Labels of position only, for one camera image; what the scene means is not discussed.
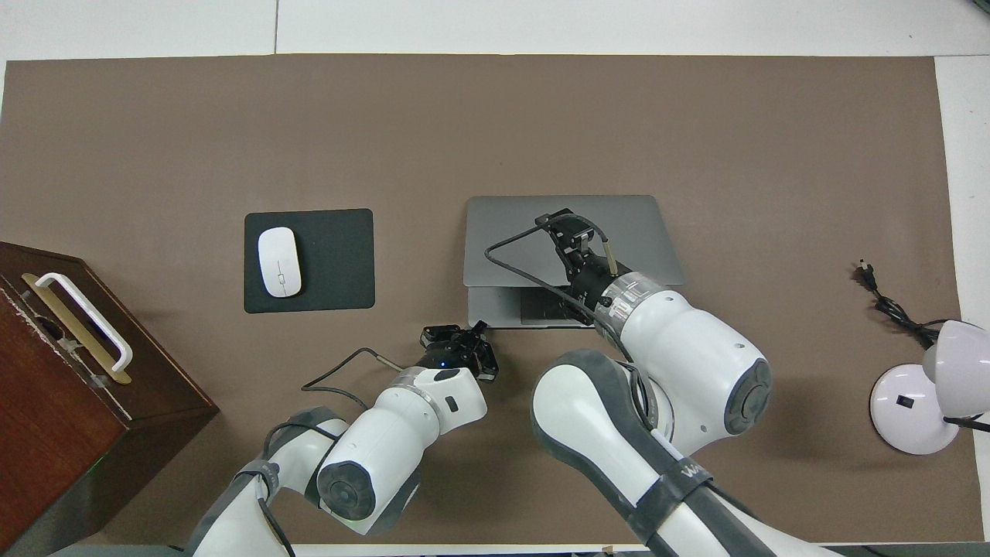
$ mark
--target white handle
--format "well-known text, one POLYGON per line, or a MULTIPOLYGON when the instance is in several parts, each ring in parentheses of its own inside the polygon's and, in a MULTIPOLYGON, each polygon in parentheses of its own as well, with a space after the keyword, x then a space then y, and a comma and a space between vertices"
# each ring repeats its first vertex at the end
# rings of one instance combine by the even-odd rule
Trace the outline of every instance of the white handle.
POLYGON ((117 332, 117 329, 115 329, 114 326, 107 321, 107 318, 104 317, 92 303, 90 303, 86 296, 79 291, 79 288, 72 283, 72 280, 70 280, 69 277, 59 273, 46 273, 39 278, 37 282, 35 282, 35 286, 45 288, 51 284, 53 280, 65 288, 65 291, 68 292, 68 295, 72 296, 75 303, 79 304, 79 307, 86 312, 86 315, 89 315, 90 319, 96 323, 96 326, 103 331, 103 334, 107 335, 110 342, 114 343, 117 350, 120 350, 121 356, 117 359, 117 363, 113 365, 112 370, 115 372, 123 371, 124 368, 131 363, 131 358, 134 356, 134 352, 131 350, 131 345, 129 345, 127 341, 124 340, 124 337, 117 332))

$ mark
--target silver laptop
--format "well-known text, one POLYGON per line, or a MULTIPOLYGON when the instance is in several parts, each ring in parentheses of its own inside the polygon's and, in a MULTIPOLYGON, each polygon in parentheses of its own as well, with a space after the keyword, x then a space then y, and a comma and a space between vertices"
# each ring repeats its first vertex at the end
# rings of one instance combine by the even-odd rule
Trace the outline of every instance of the silver laptop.
MULTIPOLYGON (((684 273, 651 195, 484 196, 467 201, 464 285, 467 322, 497 328, 581 327, 566 319, 559 298, 525 278, 489 262, 485 250, 534 226, 537 217, 567 208, 591 219, 609 236, 616 259, 663 284, 684 284, 684 273)), ((604 255, 599 238, 592 249, 604 255)), ((545 231, 492 252, 497 259, 566 286, 563 264, 545 231)))

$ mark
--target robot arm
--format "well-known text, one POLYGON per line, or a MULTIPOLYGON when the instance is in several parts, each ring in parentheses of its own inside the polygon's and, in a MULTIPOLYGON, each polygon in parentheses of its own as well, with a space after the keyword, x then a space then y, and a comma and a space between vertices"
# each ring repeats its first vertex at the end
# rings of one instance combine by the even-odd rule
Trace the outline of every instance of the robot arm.
POLYGON ((569 209, 536 219, 566 270, 565 314, 617 345, 653 381, 659 429, 684 454, 752 427, 772 378, 751 342, 684 296, 590 248, 595 227, 569 209))
POLYGON ((570 352, 538 381, 532 419, 541 445, 591 480, 653 554, 834 555, 728 502, 703 468, 644 427, 629 385, 629 371, 605 355, 570 352))
POLYGON ((426 349, 350 427, 332 411, 297 412, 269 434, 210 507, 186 551, 197 556, 292 555, 267 503, 288 488, 360 534, 395 525, 439 436, 487 412, 477 381, 498 374, 485 324, 427 327, 426 349))

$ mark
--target power cord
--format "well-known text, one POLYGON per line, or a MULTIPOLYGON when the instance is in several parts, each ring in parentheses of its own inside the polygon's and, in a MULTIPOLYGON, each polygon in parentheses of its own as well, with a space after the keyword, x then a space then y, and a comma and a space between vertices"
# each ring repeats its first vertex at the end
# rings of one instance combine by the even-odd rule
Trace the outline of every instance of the power cord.
POLYGON ((877 311, 890 317, 890 320, 896 325, 914 335, 926 350, 935 345, 939 338, 939 330, 933 328, 933 325, 940 325, 948 319, 936 319, 925 323, 913 321, 908 316, 908 312, 901 307, 901 304, 880 293, 876 285, 876 276, 873 274, 873 265, 864 260, 859 260, 859 265, 856 267, 856 277, 860 284, 876 296, 876 303, 873 304, 873 307, 877 311))
POLYGON ((365 346, 365 347, 358 348, 357 350, 355 350, 353 352, 353 354, 351 354, 350 356, 347 356, 346 358, 344 358, 344 360, 342 362, 340 362, 339 364, 337 364, 336 366, 334 366, 334 368, 332 370, 330 370, 330 371, 322 374, 321 376, 315 378, 314 380, 308 382, 307 384, 305 384, 304 386, 302 386, 300 388, 300 390, 304 390, 304 391, 332 392, 334 394, 342 394, 343 396, 346 396, 347 398, 350 398, 351 400, 353 400, 358 406, 361 407, 361 410, 367 410, 368 409, 368 405, 364 403, 364 400, 361 400, 356 394, 354 394, 354 393, 352 393, 352 392, 350 392, 348 390, 338 389, 336 387, 315 387, 315 385, 317 383, 319 383, 320 381, 322 381, 322 380, 328 378, 329 376, 333 375, 337 370, 339 370, 340 368, 346 366, 351 360, 353 360, 354 358, 356 358, 359 354, 363 354, 363 353, 370 354, 378 362, 381 362, 382 364, 388 366, 389 368, 392 368, 393 370, 395 370, 398 373, 402 373, 402 368, 400 368, 398 364, 392 362, 388 358, 385 358, 381 354, 378 354, 374 350, 371 350, 370 348, 368 348, 368 347, 365 346))
POLYGON ((257 498, 257 505, 261 508, 261 514, 264 515, 264 519, 268 522, 268 527, 275 532, 275 536, 278 537, 278 541, 282 542, 282 547, 285 548, 285 552, 289 554, 289 557, 296 557, 296 552, 292 549, 292 544, 289 543, 289 538, 285 537, 285 531, 282 527, 278 525, 278 521, 271 514, 271 509, 268 508, 268 501, 264 498, 257 498))
POLYGON ((879 551, 873 549, 872 547, 870 547, 868 545, 860 545, 859 547, 865 549, 866 551, 868 551, 869 553, 871 553, 873 555, 879 555, 880 557, 892 557, 889 553, 880 553, 879 551))
POLYGON ((286 427, 302 427, 302 428, 308 429, 310 431, 316 431, 320 435, 323 435, 324 437, 330 439, 331 441, 334 441, 335 443, 337 442, 338 439, 341 438, 339 435, 334 435, 333 433, 330 433, 329 431, 324 431, 323 429, 320 429, 319 427, 317 427, 315 425, 312 425, 312 424, 309 424, 309 423, 303 423, 303 422, 299 422, 299 421, 283 421, 282 423, 280 423, 280 424, 276 425, 275 427, 272 427, 270 430, 268 430, 268 434, 264 436, 264 444, 261 445, 261 457, 260 458, 262 460, 268 460, 268 459, 270 459, 272 457, 272 455, 271 455, 271 439, 272 439, 272 437, 275 436, 275 433, 278 433, 279 431, 281 431, 282 429, 285 429, 286 427))
POLYGON ((951 423, 952 425, 958 425, 959 427, 968 427, 969 429, 975 429, 977 431, 982 431, 984 433, 990 433, 990 425, 983 423, 982 421, 976 421, 983 414, 976 414, 973 417, 968 418, 950 418, 944 417, 941 420, 945 423, 951 423))
POLYGON ((523 238, 526 238, 527 236, 535 232, 546 230, 551 225, 564 219, 579 220, 584 224, 586 224, 589 228, 594 230, 596 233, 598 233, 598 237, 602 242, 603 250, 605 251, 606 256, 609 260, 610 273, 613 274, 616 273, 617 271, 614 271, 614 269, 616 268, 615 256, 612 255, 612 249, 609 245, 608 236, 605 235, 605 232, 601 228, 599 228, 598 225, 591 222, 589 219, 585 217, 575 214, 558 215, 556 217, 549 218, 545 222, 542 222, 534 226, 533 228, 530 228, 529 230, 520 232, 519 234, 511 238, 506 238, 501 242, 492 244, 491 246, 488 247, 487 250, 485 250, 485 259, 487 259, 488 261, 494 263, 495 265, 501 267, 502 269, 510 273, 522 277, 523 279, 529 280, 530 282, 536 284, 537 286, 542 287, 545 290, 553 292, 560 299, 571 304, 575 309, 577 309, 578 311, 583 313, 586 317, 594 321, 599 327, 601 327, 603 331, 605 331, 605 333, 612 340, 612 343, 615 345, 615 347, 618 348, 619 351, 622 352, 623 357, 626 358, 627 363, 623 364, 623 367, 625 367, 627 370, 630 371, 630 381, 633 384, 633 389, 634 389, 633 405, 636 408, 637 415, 640 417, 640 420, 643 422, 643 426, 646 429, 652 430, 657 423, 657 416, 653 415, 653 413, 649 411, 648 396, 649 394, 652 393, 652 391, 649 389, 649 387, 646 386, 646 383, 644 382, 642 375, 640 374, 639 370, 637 369, 636 365, 633 362, 633 356, 629 353, 628 350, 626 350, 626 345, 623 344, 622 339, 619 338, 619 335, 616 333, 615 328, 613 328, 612 325, 609 324, 607 321, 599 317, 594 311, 588 309, 583 303, 581 303, 580 300, 578 300, 574 296, 568 294, 567 292, 561 290, 560 288, 557 288, 556 286, 549 284, 544 280, 535 277, 534 275, 531 275, 517 267, 513 267, 512 265, 509 265, 504 261, 498 260, 491 255, 493 251, 499 248, 508 246, 513 242, 518 242, 519 240, 522 240, 523 238))

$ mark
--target computer mouse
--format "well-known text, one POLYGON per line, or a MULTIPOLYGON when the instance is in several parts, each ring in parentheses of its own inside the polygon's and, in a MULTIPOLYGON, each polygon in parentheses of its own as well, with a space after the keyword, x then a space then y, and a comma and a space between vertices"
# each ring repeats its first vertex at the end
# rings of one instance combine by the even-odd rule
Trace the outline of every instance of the computer mouse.
POLYGON ((299 270, 296 235, 284 226, 269 228, 257 238, 257 260, 264 289, 276 298, 299 293, 303 277, 299 270))

